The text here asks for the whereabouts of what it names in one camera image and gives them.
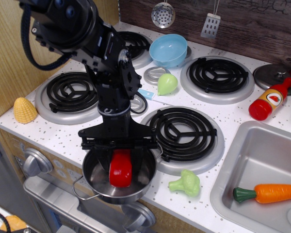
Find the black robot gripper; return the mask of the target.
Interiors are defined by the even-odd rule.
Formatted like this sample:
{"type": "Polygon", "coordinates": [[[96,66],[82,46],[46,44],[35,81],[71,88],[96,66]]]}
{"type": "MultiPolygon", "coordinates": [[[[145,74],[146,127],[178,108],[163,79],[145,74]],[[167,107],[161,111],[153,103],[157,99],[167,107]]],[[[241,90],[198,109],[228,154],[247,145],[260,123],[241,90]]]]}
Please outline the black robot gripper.
{"type": "Polygon", "coordinates": [[[78,132],[84,150],[95,150],[102,168],[109,172],[113,149],[130,149],[132,176],[142,169],[145,149],[157,147],[156,129],[134,121],[130,109],[98,108],[103,122],[78,132]]]}

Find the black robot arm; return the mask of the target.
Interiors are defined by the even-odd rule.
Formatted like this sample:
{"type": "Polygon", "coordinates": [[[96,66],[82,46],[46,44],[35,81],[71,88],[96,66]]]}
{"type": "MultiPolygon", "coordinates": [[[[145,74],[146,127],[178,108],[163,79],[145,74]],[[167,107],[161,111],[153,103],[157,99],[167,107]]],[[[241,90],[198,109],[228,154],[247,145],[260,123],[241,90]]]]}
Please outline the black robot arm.
{"type": "Polygon", "coordinates": [[[40,70],[53,70],[69,59],[84,64],[98,95],[103,122],[79,131],[82,147],[97,156],[108,170],[116,149],[130,150],[133,173],[138,173],[148,149],[157,146],[155,130],[135,122],[130,102],[141,87],[125,40],[105,23],[91,0],[22,0],[21,41],[28,60],[40,70]],[[60,58],[38,64],[32,55],[30,21],[36,40],[60,58]]]}

